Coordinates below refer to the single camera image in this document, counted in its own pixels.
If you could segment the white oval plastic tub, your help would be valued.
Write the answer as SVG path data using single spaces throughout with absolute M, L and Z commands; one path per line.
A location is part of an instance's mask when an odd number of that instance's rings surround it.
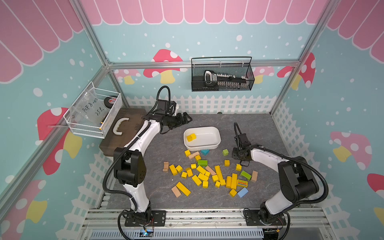
M 195 134 L 197 138 L 188 142 L 187 136 Z M 190 151 L 213 150 L 221 143 L 220 132 L 216 127 L 189 128 L 183 134 L 184 145 Z

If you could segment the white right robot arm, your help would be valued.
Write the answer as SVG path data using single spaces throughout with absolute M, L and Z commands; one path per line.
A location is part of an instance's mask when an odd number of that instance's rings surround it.
M 301 204 L 317 204 L 328 197 L 329 186 L 325 177 L 305 158 L 289 157 L 262 145 L 251 144 L 238 123 L 234 123 L 234 131 L 234 159 L 261 163 L 279 174 L 280 190 L 260 205 L 258 215 L 262 224 L 272 224 Z

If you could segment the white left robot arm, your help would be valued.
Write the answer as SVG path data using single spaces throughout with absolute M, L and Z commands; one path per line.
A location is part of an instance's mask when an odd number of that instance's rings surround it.
M 131 209 L 123 211 L 135 223 L 146 227 L 153 221 L 150 200 L 145 193 L 144 179 L 147 167 L 145 151 L 157 134 L 166 134 L 193 119 L 187 113 L 178 113 L 178 105 L 171 100 L 171 90 L 162 86 L 151 110 L 143 117 L 144 123 L 133 139 L 122 148 L 116 148 L 113 163 L 103 179 L 103 190 L 129 198 Z

